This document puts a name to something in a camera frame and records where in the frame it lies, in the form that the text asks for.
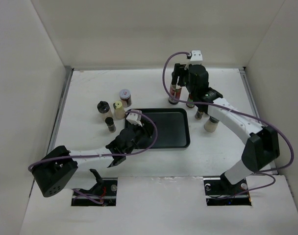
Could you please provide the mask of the tall black-cap sauce bottle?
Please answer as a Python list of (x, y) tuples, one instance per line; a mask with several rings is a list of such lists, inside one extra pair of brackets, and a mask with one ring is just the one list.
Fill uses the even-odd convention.
[(169, 97), (168, 101), (171, 105), (176, 105), (178, 103), (177, 100), (180, 100), (182, 87), (177, 84), (170, 84), (169, 92), (171, 96)]

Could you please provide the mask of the yellow-cap red sauce bottle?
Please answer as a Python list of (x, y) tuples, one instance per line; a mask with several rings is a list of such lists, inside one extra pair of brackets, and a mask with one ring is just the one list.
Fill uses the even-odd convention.
[(188, 95), (186, 106), (188, 108), (194, 108), (194, 106), (195, 106), (195, 104), (193, 103), (191, 94)]

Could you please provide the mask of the small black-cap spice bottle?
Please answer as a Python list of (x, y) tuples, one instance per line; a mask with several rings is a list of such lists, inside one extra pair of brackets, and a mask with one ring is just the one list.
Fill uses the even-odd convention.
[(204, 112), (200, 109), (197, 109), (196, 113), (195, 113), (195, 119), (196, 120), (201, 120), (203, 117)]

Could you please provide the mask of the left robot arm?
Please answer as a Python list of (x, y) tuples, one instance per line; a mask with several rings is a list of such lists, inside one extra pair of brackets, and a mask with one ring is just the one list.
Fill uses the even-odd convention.
[(75, 159), (110, 160), (108, 168), (115, 167), (126, 160), (127, 156), (141, 154), (150, 149), (157, 139), (157, 127), (154, 122), (141, 121), (123, 129), (105, 148), (93, 150), (90, 154), (72, 155), (61, 145), (52, 150), (42, 160), (31, 164), (28, 170), (44, 197), (60, 192), (77, 171), (79, 162)]

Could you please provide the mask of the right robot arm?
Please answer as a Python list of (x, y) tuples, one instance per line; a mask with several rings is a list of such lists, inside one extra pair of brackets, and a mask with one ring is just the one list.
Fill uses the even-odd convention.
[(201, 114), (209, 115), (204, 126), (206, 131), (215, 131), (215, 123), (221, 122), (245, 145), (241, 159), (220, 176), (220, 189), (229, 194), (244, 178), (279, 157), (278, 133), (270, 126), (263, 126), (236, 114), (223, 95), (209, 86), (208, 79), (209, 73), (204, 66), (176, 63), (171, 83), (186, 87), (190, 102), (194, 102)]

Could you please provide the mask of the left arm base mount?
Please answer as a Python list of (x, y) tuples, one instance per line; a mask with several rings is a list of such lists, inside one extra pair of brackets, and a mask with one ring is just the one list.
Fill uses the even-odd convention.
[(118, 178), (102, 178), (95, 169), (90, 169), (95, 184), (88, 190), (73, 191), (71, 206), (73, 207), (113, 207), (116, 206)]

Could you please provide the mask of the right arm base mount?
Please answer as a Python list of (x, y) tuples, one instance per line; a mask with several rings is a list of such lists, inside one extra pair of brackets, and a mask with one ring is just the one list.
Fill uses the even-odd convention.
[(204, 178), (204, 189), (207, 206), (251, 206), (246, 179), (232, 186), (224, 186), (219, 177)]

